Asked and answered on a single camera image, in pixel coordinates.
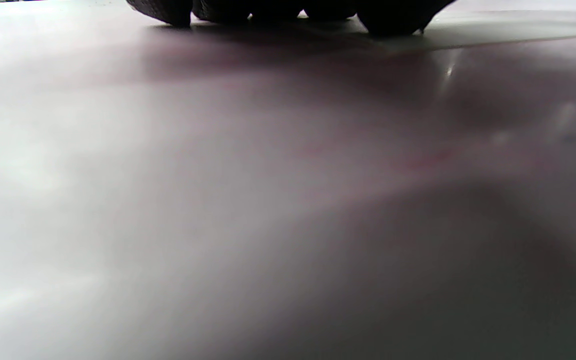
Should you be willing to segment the person's left hand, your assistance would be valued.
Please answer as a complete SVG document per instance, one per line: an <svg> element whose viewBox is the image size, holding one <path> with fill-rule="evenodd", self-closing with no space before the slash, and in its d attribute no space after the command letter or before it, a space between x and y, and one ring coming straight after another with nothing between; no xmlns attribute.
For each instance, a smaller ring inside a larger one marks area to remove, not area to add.
<svg viewBox="0 0 576 360"><path fill-rule="evenodd" d="M288 22L304 12L315 22L339 22L356 16L369 34L397 37L425 32L434 17L452 0L128 0L133 10L178 28L190 27L191 17L222 25L252 19L261 23Z"/></svg>

